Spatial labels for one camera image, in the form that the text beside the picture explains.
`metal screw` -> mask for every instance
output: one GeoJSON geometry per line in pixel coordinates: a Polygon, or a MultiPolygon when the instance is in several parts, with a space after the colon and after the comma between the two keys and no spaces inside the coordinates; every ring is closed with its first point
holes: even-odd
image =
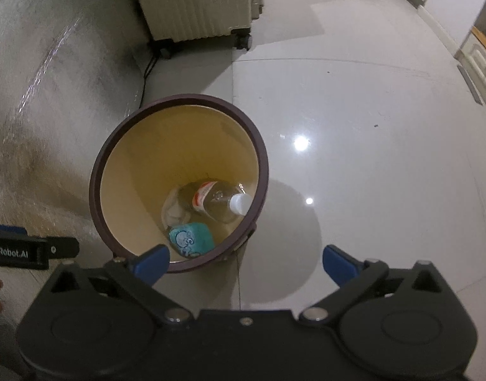
{"type": "Polygon", "coordinates": [[[165,312],[165,318],[173,323],[180,323],[190,318],[190,312],[183,308],[171,308],[165,312]]]}
{"type": "Polygon", "coordinates": [[[328,311],[324,308],[314,306],[303,311],[303,317],[309,321],[322,321],[328,317],[328,311]]]}
{"type": "Polygon", "coordinates": [[[240,319],[240,324],[244,325],[245,327],[249,327],[254,323],[254,320],[250,317],[244,317],[240,319]]]}

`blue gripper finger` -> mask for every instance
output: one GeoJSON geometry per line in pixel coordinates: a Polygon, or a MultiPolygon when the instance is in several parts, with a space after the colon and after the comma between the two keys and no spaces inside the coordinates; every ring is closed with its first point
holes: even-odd
{"type": "Polygon", "coordinates": [[[363,262],[354,259],[335,245],[324,248],[322,266],[338,286],[343,286],[363,270],[363,262]]]}
{"type": "Polygon", "coordinates": [[[169,268],[169,249],[165,245],[158,245],[128,263],[132,274],[152,286],[169,268]]]}

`brown trash can rim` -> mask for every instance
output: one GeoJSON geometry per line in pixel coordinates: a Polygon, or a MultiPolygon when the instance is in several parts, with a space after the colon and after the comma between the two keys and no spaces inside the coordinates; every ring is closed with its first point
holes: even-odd
{"type": "Polygon", "coordinates": [[[147,118],[149,115],[157,111],[164,110],[174,106],[180,105],[199,105],[216,109],[234,119],[246,131],[252,144],[254,145],[257,161],[259,165],[259,177],[257,180],[257,189],[255,192],[252,205],[236,229],[225,238],[222,243],[217,245],[215,249],[201,255],[194,259],[186,259],[185,261],[174,262],[169,264],[168,272],[186,272],[199,268],[205,263],[213,261],[214,259],[230,252],[237,244],[240,244],[245,235],[247,235],[254,227],[255,221],[261,213],[264,206],[268,182],[269,182],[269,166],[266,146],[262,136],[255,127],[255,124],[236,106],[222,99],[207,96],[204,94],[178,94],[174,96],[164,97],[151,102],[145,107],[136,110],[133,114],[121,122],[116,129],[109,135],[93,165],[93,170],[90,178],[89,202],[90,212],[93,223],[97,228],[104,243],[117,256],[132,258],[135,257],[132,252],[124,248],[110,232],[107,223],[102,214],[102,203],[100,202],[100,183],[102,181],[102,174],[108,158],[117,145],[118,141],[125,135],[139,121],[147,118]]]}

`radiator wheel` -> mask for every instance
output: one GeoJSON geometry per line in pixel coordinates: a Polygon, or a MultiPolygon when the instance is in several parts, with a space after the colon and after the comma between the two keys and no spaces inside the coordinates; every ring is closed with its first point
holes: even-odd
{"type": "Polygon", "coordinates": [[[160,49],[160,56],[163,59],[169,60],[172,56],[171,50],[169,50],[168,48],[165,48],[165,47],[161,48],[160,49]]]}
{"type": "Polygon", "coordinates": [[[234,44],[234,46],[238,50],[242,50],[242,49],[245,49],[246,51],[250,50],[250,48],[252,47],[252,36],[249,34],[246,35],[237,34],[236,43],[234,44]]]}

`black cable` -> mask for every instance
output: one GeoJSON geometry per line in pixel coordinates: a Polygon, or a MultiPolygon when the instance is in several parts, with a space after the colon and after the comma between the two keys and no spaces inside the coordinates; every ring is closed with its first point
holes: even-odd
{"type": "Polygon", "coordinates": [[[145,73],[142,76],[142,77],[144,77],[145,81],[142,85],[142,93],[141,93],[141,101],[139,102],[139,109],[142,107],[142,102],[145,98],[146,80],[147,80],[148,76],[151,74],[153,67],[155,67],[155,64],[157,64],[157,61],[158,61],[158,56],[156,56],[155,54],[152,55],[148,65],[145,68],[145,73]]]}

